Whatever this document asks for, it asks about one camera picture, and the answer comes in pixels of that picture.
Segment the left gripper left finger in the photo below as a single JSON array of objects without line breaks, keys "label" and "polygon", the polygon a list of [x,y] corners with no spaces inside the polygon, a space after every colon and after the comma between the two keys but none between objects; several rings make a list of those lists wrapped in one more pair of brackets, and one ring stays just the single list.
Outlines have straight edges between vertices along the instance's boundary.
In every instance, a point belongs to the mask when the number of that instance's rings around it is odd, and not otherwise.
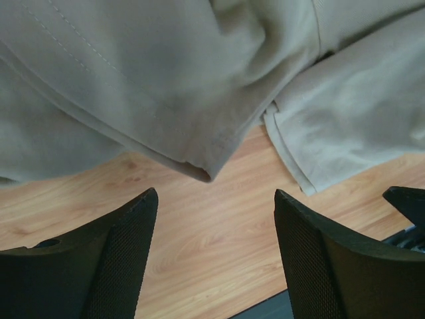
[{"label": "left gripper left finger", "polygon": [[157,217],[148,189],[38,245],[1,252],[2,318],[133,318]]}]

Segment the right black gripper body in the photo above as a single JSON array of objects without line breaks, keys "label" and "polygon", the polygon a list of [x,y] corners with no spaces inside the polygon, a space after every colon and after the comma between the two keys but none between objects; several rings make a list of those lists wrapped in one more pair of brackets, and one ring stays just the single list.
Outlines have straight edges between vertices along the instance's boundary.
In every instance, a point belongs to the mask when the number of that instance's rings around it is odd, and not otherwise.
[{"label": "right black gripper body", "polygon": [[389,187],[382,195],[395,209],[418,228],[424,228],[424,190],[411,187]]}]

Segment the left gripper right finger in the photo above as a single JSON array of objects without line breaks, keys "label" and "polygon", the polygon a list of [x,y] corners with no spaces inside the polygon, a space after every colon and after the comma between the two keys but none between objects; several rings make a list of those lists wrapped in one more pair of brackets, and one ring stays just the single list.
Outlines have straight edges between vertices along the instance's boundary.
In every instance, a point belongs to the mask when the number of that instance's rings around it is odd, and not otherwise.
[{"label": "left gripper right finger", "polygon": [[274,220],[294,318],[423,318],[424,253],[362,235],[282,190]]}]

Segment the beige t shirt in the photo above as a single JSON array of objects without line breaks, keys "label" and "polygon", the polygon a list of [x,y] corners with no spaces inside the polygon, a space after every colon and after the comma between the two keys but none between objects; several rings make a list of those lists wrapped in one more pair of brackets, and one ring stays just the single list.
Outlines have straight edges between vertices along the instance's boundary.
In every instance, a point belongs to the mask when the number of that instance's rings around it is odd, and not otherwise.
[{"label": "beige t shirt", "polygon": [[2,186],[126,151],[210,182],[259,123],[308,195],[423,152],[424,2],[1,2]]}]

